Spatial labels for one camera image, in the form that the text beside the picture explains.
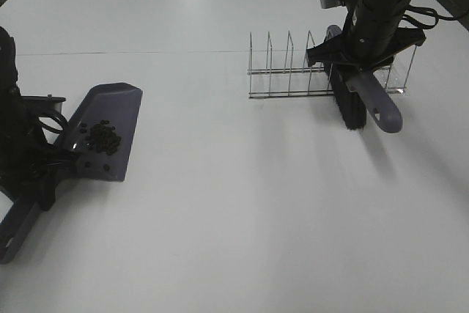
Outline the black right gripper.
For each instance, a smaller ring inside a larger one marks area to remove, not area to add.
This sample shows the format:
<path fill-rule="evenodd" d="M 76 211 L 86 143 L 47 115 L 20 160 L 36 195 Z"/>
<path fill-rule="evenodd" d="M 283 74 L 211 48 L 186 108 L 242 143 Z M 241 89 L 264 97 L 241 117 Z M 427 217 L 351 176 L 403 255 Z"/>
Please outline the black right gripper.
<path fill-rule="evenodd" d="M 347 4 L 346 55 L 359 68 L 371 70 L 394 62 L 397 54 L 426 40 L 423 29 L 398 28 L 403 15 L 403 0 L 351 0 Z M 306 50 L 309 67 L 316 63 L 351 65 L 345 55 L 341 36 L 332 37 Z"/>

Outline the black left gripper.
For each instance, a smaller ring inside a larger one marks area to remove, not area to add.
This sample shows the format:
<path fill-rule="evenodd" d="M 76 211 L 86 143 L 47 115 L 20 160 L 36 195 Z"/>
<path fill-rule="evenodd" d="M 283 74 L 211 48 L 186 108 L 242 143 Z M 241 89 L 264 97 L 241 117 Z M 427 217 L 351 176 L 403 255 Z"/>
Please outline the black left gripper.
<path fill-rule="evenodd" d="M 78 172 L 81 153 L 60 150 L 44 131 L 59 129 L 41 118 L 59 121 L 59 113 L 31 110 L 23 100 L 1 101 L 1 192 L 13 203 L 20 200 L 49 210 L 55 203 L 57 172 Z"/>

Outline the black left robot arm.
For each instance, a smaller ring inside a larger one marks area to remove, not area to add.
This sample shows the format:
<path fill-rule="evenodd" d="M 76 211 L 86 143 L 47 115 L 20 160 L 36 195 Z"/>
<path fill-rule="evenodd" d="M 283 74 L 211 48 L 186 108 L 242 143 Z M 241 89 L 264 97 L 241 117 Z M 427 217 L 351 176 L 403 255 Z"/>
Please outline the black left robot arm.
<path fill-rule="evenodd" d="M 50 210 L 63 171 L 76 170 L 79 154 L 63 147 L 68 121 L 53 105 L 62 98 L 21 94 L 15 40 L 1 29 L 1 188 Z"/>

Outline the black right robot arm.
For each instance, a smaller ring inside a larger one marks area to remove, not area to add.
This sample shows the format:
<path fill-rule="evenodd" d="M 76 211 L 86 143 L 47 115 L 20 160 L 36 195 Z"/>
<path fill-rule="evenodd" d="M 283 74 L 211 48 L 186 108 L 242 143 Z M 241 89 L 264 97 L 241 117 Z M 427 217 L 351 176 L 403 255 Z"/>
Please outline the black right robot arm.
<path fill-rule="evenodd" d="M 411 0 L 320 0 L 322 8 L 344 6 L 347 17 L 340 34 L 307 50 L 309 65 L 334 63 L 373 70 L 401 51 L 422 45 L 424 30 L 399 27 Z"/>

